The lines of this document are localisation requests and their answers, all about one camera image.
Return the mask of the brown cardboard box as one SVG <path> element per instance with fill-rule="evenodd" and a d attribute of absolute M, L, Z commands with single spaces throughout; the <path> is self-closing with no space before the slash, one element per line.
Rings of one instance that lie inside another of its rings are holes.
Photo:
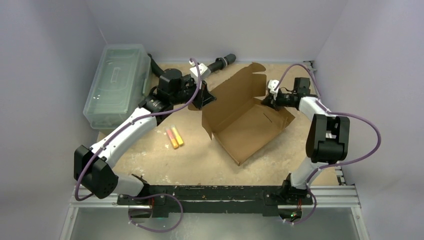
<path fill-rule="evenodd" d="M 265 71 L 257 62 L 241 68 L 210 91 L 216 100 L 200 110 L 202 128 L 233 166 L 243 165 L 295 120 L 284 107 L 262 104 L 268 85 Z"/>

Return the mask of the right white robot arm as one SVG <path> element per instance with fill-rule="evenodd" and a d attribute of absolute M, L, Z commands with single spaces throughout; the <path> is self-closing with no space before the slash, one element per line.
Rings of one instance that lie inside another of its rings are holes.
<path fill-rule="evenodd" d="M 295 108 L 311 121 L 305 143 L 305 159 L 295 171 L 288 174 L 274 194 L 288 204 L 295 204 L 307 197 L 310 184 L 323 167 L 347 157 L 350 120 L 329 113 L 318 96 L 311 93 L 309 78 L 295 78 L 293 89 L 287 93 L 278 88 L 279 83 L 276 79 L 268 81 L 267 95 L 261 104 L 276 111 Z"/>

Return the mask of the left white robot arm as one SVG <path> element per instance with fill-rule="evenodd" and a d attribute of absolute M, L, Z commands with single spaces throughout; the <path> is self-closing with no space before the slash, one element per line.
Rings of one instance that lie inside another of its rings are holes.
<path fill-rule="evenodd" d="M 205 81 L 215 71 L 204 64 L 190 68 L 188 75 L 182 75 L 175 68 L 161 69 L 158 84 L 118 128 L 92 146 L 81 145 L 75 150 L 74 198 L 84 201 L 92 196 L 104 199 L 110 194 L 121 194 L 138 205 L 146 203 L 149 191 L 143 178 L 118 175 L 114 166 L 136 141 L 171 114 L 188 105 L 200 110 L 216 100 Z"/>

